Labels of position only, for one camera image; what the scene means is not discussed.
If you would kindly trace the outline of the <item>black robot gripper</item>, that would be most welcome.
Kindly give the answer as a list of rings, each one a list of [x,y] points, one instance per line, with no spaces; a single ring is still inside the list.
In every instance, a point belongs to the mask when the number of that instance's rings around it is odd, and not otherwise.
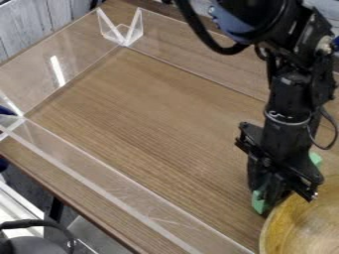
[[[315,116],[305,124],[283,125],[265,120],[262,127],[242,122],[241,136],[237,146],[247,153],[265,151],[282,161],[301,151],[309,151],[313,146],[310,138],[319,128],[321,117]],[[263,213],[267,217],[273,209],[287,199],[294,192],[293,185],[297,176],[270,173],[259,158],[249,156],[249,187],[251,191],[263,191]]]

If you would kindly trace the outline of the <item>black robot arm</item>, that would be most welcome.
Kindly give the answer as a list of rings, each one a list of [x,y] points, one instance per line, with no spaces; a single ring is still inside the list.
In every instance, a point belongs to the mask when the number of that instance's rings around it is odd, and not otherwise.
[[[175,0],[197,36],[217,53],[231,56],[253,47],[266,61],[269,101],[265,124],[241,124],[237,146],[249,155],[249,185],[254,210],[265,214],[291,193],[318,197],[323,184],[317,145],[322,120],[333,116],[337,40],[331,24],[303,0],[213,0],[214,23],[235,41],[218,44],[190,0]]]

